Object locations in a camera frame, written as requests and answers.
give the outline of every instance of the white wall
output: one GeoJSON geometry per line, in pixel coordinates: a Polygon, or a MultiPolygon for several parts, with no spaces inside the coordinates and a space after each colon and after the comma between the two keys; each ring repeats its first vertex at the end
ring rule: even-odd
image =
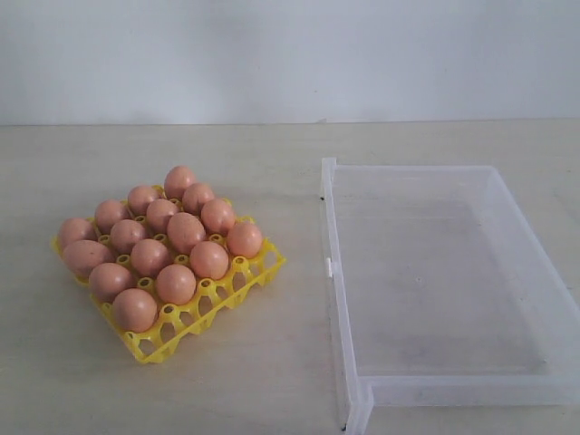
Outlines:
{"type": "Polygon", "coordinates": [[[577,0],[0,0],[0,123],[580,116],[577,0]]]}

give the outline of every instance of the egg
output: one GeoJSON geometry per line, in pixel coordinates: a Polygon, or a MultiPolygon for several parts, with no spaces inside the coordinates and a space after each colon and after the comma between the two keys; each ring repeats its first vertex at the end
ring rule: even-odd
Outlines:
{"type": "Polygon", "coordinates": [[[165,267],[155,281],[157,296],[167,304],[183,305],[196,292],[196,277],[183,265],[165,267]]]}
{"type": "Polygon", "coordinates": [[[89,288],[101,302],[112,302],[120,292],[134,286],[132,273],[116,263],[98,265],[89,275],[89,288]]]}
{"type": "Polygon", "coordinates": [[[71,272],[83,278],[88,278],[96,266],[114,261],[109,248],[93,240],[77,240],[63,251],[63,262],[71,272]]]}
{"type": "Polygon", "coordinates": [[[253,258],[262,247],[262,232],[250,222],[238,222],[227,233],[227,249],[234,256],[253,258]]]}
{"type": "Polygon", "coordinates": [[[147,207],[147,225],[155,234],[165,234],[171,217],[179,213],[179,208],[167,199],[155,199],[147,207]]]}
{"type": "Polygon", "coordinates": [[[82,219],[80,217],[71,217],[66,219],[61,225],[58,236],[56,237],[58,241],[58,247],[65,249],[72,242],[77,240],[97,240],[97,233],[92,226],[92,223],[87,219],[82,219]]]}
{"type": "Polygon", "coordinates": [[[137,242],[147,238],[147,229],[131,219],[123,219],[112,226],[111,244],[120,254],[130,254],[137,242]]]}
{"type": "Polygon", "coordinates": [[[204,204],[215,197],[213,190],[208,184],[194,183],[183,193],[183,198],[181,199],[183,211],[199,216],[204,204]]]}
{"type": "Polygon", "coordinates": [[[149,204],[159,198],[161,198],[160,193],[153,187],[137,186],[130,190],[127,203],[135,216],[144,216],[149,204]]]}
{"type": "Polygon", "coordinates": [[[220,244],[207,241],[191,249],[189,263],[197,277],[221,279],[229,268],[229,257],[220,244]]]}
{"type": "Polygon", "coordinates": [[[94,212],[95,224],[102,234],[109,234],[112,226],[123,219],[131,219],[131,215],[127,206],[115,199],[103,201],[94,212]]]}
{"type": "Polygon", "coordinates": [[[140,276],[154,278],[165,266],[172,263],[165,245],[152,238],[140,240],[130,252],[130,263],[140,276]]]}
{"type": "Polygon", "coordinates": [[[122,330],[144,333],[157,320],[157,304],[145,290],[128,288],[113,301],[112,316],[122,330]]]}
{"type": "Polygon", "coordinates": [[[177,198],[181,200],[185,190],[196,182],[196,176],[187,166],[176,166],[169,171],[165,178],[163,188],[167,199],[177,198]]]}
{"type": "Polygon", "coordinates": [[[210,234],[225,236],[236,223],[234,209],[223,199],[214,198],[201,209],[201,222],[210,234]]]}
{"type": "Polygon", "coordinates": [[[181,212],[169,220],[167,236],[176,251],[189,254],[192,247],[206,239],[206,229],[197,217],[181,212]]]}

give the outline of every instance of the clear plastic box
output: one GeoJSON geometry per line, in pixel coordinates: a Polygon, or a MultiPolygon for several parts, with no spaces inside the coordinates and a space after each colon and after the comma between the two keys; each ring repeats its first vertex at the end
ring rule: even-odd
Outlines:
{"type": "Polygon", "coordinates": [[[580,403],[580,311],[495,169],[322,173],[347,434],[381,406],[580,403]]]}

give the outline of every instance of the yellow egg tray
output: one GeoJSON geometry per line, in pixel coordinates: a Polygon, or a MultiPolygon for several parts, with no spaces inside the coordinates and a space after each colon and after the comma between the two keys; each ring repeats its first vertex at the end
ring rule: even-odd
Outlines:
{"type": "MultiPolygon", "coordinates": [[[[143,221],[142,217],[134,218],[143,221]]],[[[238,217],[237,221],[254,222],[254,219],[244,216],[238,217]]],[[[157,234],[154,238],[169,245],[165,235],[157,234]]],[[[209,236],[209,240],[222,246],[226,244],[226,240],[219,234],[209,236]]],[[[100,236],[99,241],[108,245],[109,237],[100,236]]],[[[62,254],[56,237],[53,237],[51,246],[59,256],[62,254]]],[[[174,258],[174,263],[189,266],[188,256],[177,255],[174,258]]],[[[91,300],[139,363],[163,363],[175,352],[183,337],[187,334],[199,335],[206,331],[212,325],[218,311],[224,307],[236,308],[244,302],[250,288],[254,285],[264,286],[272,281],[285,261],[276,246],[265,238],[260,252],[254,258],[243,256],[231,258],[231,266],[223,278],[199,280],[193,298],[183,305],[162,303],[155,293],[154,280],[141,278],[137,287],[152,294],[159,307],[157,321],[144,333],[123,331],[112,318],[111,304],[101,303],[93,295],[91,300]]],[[[128,255],[118,256],[117,263],[131,270],[128,255]]],[[[79,276],[75,278],[80,285],[88,286],[87,279],[79,276]]]]}

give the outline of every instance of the table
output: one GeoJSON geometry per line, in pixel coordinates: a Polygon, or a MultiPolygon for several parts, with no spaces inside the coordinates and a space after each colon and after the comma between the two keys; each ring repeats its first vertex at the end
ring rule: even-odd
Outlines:
{"type": "MultiPolygon", "coordinates": [[[[0,128],[2,433],[338,434],[320,162],[496,166],[580,301],[580,121],[0,128]],[[187,164],[287,257],[161,365],[134,362],[50,250],[67,217],[187,164]]],[[[369,433],[576,434],[580,407],[400,409],[369,433]]]]}

